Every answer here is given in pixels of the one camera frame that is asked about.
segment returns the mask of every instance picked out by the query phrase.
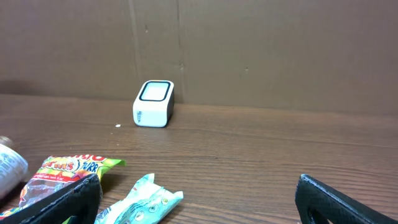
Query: light blue wrapper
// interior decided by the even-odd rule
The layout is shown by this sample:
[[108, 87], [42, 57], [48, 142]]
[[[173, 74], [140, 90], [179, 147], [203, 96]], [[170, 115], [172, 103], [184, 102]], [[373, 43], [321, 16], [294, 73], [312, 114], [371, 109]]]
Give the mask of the light blue wrapper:
[[127, 197], [103, 210], [95, 224], [158, 223], [183, 199], [182, 192], [169, 192], [154, 184], [155, 174], [139, 179]]

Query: colorful candy wrapper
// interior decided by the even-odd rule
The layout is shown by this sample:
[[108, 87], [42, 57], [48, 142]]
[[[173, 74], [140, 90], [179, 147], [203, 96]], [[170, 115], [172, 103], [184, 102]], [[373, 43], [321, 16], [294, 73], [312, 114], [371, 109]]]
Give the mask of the colorful candy wrapper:
[[42, 200], [88, 174], [95, 173], [101, 180], [104, 173], [118, 164], [124, 165], [124, 161], [93, 155], [50, 156], [44, 160], [42, 167], [22, 189], [19, 207], [0, 213], [0, 220]]
[[95, 224], [158, 223], [183, 199], [154, 184], [155, 174], [139, 179], [127, 197], [97, 215]]

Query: cardboard backdrop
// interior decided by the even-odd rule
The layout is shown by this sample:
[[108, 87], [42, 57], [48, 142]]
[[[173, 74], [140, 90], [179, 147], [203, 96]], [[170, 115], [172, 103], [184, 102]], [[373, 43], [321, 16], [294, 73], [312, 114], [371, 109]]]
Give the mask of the cardboard backdrop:
[[0, 93], [397, 114], [396, 0], [2, 0]]

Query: red and yellow candy bag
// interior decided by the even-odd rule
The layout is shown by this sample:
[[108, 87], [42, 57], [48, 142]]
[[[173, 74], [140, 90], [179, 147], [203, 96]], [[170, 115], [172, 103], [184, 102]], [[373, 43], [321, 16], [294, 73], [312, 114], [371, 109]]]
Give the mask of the red and yellow candy bag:
[[44, 160], [42, 167], [22, 189], [19, 208], [0, 213], [0, 220], [42, 200], [88, 174], [95, 173], [101, 180], [102, 176], [115, 165], [124, 165], [124, 161], [93, 155], [50, 156]]

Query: bottle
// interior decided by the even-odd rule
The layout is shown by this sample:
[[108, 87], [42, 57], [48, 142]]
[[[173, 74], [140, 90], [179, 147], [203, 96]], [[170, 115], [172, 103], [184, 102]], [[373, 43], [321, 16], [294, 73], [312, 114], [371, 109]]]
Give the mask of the bottle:
[[6, 196], [27, 173], [27, 161], [15, 151], [14, 142], [5, 136], [0, 136], [0, 199]]

